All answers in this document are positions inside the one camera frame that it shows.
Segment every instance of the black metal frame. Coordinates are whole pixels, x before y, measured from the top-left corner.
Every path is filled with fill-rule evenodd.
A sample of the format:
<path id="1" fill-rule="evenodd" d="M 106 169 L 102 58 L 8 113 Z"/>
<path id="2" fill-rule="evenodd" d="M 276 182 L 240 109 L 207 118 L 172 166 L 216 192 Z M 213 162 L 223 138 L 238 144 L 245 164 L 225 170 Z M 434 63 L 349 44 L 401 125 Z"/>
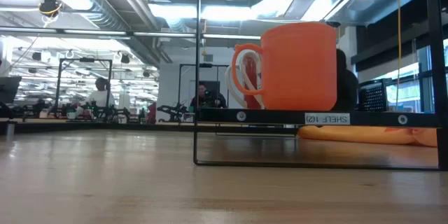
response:
<path id="1" fill-rule="evenodd" d="M 366 126 L 391 126 L 391 127 L 435 127 L 437 128 L 438 144 L 438 169 L 448 170 L 448 103 L 447 85 L 445 78 L 445 57 L 443 50 L 443 34 L 441 23 L 440 0 L 427 0 L 429 37 L 431 48 L 431 60 L 433 69 L 433 86 L 435 95 L 435 114 L 418 113 L 350 113 L 350 125 Z M 199 85 L 199 61 L 200 49 L 200 6 L 201 0 L 197 0 L 197 22 L 196 22 L 196 86 Z M 235 161 L 208 161 L 197 159 L 197 127 L 199 120 L 211 123 L 241 123 L 241 114 L 244 114 L 244 123 L 269 124 L 304 124 L 304 111 L 262 111 L 244 109 L 195 109 L 195 133 L 193 141 L 193 162 L 196 165 L 209 166 L 236 166 L 236 167 L 309 167 L 309 168 L 351 168 L 351 169 L 411 169 L 411 170 L 434 170 L 433 168 L 418 167 L 389 167 L 384 165 L 346 165 L 346 164 L 307 164 L 307 163 L 278 163 L 278 162 L 235 162 Z M 403 123 L 400 118 L 407 118 Z"/>
<path id="2" fill-rule="evenodd" d="M 80 59 L 61 58 L 61 59 L 59 59 L 59 69 L 58 69 L 58 72 L 57 72 L 56 101 L 55 101 L 55 108 L 56 109 L 59 106 L 59 93 L 60 93 L 60 88 L 61 88 L 61 75 L 62 75 L 62 71 L 64 70 L 64 68 L 62 67 L 62 63 L 64 61 L 70 61 L 70 62 L 74 62 L 74 61 L 79 61 L 79 62 L 109 62 L 107 81 L 109 83 L 111 82 L 111 77 L 112 77 L 112 59 L 92 59 L 92 58 L 85 58 L 85 57 L 84 58 L 80 58 Z M 107 116 L 109 114 L 109 97 L 110 97 L 110 95 L 111 95 L 111 89 L 109 88 L 107 90 L 106 109 L 104 110 L 104 121 L 107 121 Z"/>

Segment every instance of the window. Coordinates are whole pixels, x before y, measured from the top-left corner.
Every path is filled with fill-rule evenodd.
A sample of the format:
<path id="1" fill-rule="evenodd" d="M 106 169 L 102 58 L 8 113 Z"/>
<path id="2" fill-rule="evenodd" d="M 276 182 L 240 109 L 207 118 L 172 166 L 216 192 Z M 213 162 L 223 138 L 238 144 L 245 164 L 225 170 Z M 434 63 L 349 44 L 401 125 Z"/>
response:
<path id="1" fill-rule="evenodd" d="M 392 108 L 389 110 L 395 110 L 397 85 L 388 85 L 386 91 L 389 108 Z M 413 113 L 421 112 L 420 84 L 418 80 L 400 83 L 398 89 L 398 110 Z"/>
<path id="2" fill-rule="evenodd" d="M 415 75 L 415 74 L 419 74 L 419 63 L 418 62 L 410 64 L 409 66 L 400 68 L 400 78 Z M 396 79 L 397 77 L 398 77 L 398 70 L 395 70 L 395 71 L 386 73 L 382 76 L 378 76 L 375 78 L 375 80 L 379 80 L 382 78 Z"/>

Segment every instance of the metal pole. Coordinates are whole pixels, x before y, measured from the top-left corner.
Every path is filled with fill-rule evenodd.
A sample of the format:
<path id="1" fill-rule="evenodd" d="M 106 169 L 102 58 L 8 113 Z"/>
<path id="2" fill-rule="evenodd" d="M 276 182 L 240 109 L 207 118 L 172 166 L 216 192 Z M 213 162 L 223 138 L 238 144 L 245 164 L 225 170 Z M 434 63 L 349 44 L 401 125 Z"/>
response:
<path id="1" fill-rule="evenodd" d="M 109 75 L 107 78 L 108 89 L 106 98 L 106 110 L 104 112 L 104 122 L 107 122 L 107 115 L 109 114 L 109 97 L 111 96 L 112 60 L 109 59 L 108 62 L 109 62 Z"/>
<path id="2" fill-rule="evenodd" d="M 435 113 L 438 115 L 442 129 L 437 130 L 437 151 L 439 169 L 448 170 L 448 104 L 447 79 L 445 76 L 445 56 L 443 47 L 443 30 L 440 0 L 427 0 L 428 26 L 433 66 L 433 87 Z"/>
<path id="3" fill-rule="evenodd" d="M 62 75 L 62 63 L 65 59 L 59 59 L 59 69 L 57 72 L 57 84 L 56 84 L 56 99 L 55 99 L 55 117 L 59 118 L 59 114 L 57 113 L 57 107 L 59 106 L 59 92 L 61 89 L 61 75 Z"/>
<path id="4" fill-rule="evenodd" d="M 218 94 L 220 94 L 221 93 L 221 85 L 219 85 L 218 86 L 218 84 L 219 84 L 219 66 L 217 66 L 216 67 L 216 97 L 215 97 L 215 100 L 217 100 L 218 99 L 218 97 L 219 97 L 219 95 Z"/>
<path id="5" fill-rule="evenodd" d="M 181 102 L 181 77 L 182 77 L 182 67 L 183 64 L 179 65 L 179 82 L 178 82 L 178 87 L 177 87 L 177 104 L 179 104 L 179 102 Z"/>
<path id="6" fill-rule="evenodd" d="M 193 162 L 197 164 L 197 119 L 199 118 L 199 64 L 200 64 L 200 39 L 201 39 L 201 0 L 196 2 L 196 88 L 195 88 L 195 133 L 193 139 Z"/>

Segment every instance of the person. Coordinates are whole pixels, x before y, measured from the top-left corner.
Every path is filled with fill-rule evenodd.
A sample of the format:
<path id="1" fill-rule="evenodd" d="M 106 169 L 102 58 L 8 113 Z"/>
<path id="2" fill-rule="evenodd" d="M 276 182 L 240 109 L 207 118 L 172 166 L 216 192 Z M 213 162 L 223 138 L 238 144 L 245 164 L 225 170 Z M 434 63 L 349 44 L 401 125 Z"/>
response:
<path id="1" fill-rule="evenodd" d="M 148 115 L 146 116 L 146 122 L 150 124 L 155 124 L 155 113 L 157 111 L 157 103 L 153 102 L 148 106 Z"/>
<path id="2" fill-rule="evenodd" d="M 201 108 L 227 108 L 225 98 L 218 92 L 209 92 L 204 81 L 199 82 L 199 107 Z M 195 107 L 196 97 L 193 97 L 190 107 Z"/>
<path id="3" fill-rule="evenodd" d="M 345 53 L 336 50 L 337 66 L 337 101 L 332 111 L 354 111 L 358 103 L 358 79 L 347 70 Z"/>
<path id="4" fill-rule="evenodd" d="M 95 102 L 98 107 L 106 107 L 107 90 L 111 89 L 109 82 L 105 78 L 99 77 L 95 81 L 95 86 L 97 87 L 97 91 L 93 91 L 83 102 L 83 104 L 88 102 L 91 105 L 92 102 Z M 109 95 L 108 104 L 109 105 L 115 104 L 115 99 L 113 98 L 112 92 Z M 83 111 L 84 109 L 81 108 L 81 106 L 78 106 L 78 108 L 76 109 L 76 115 L 82 114 Z"/>

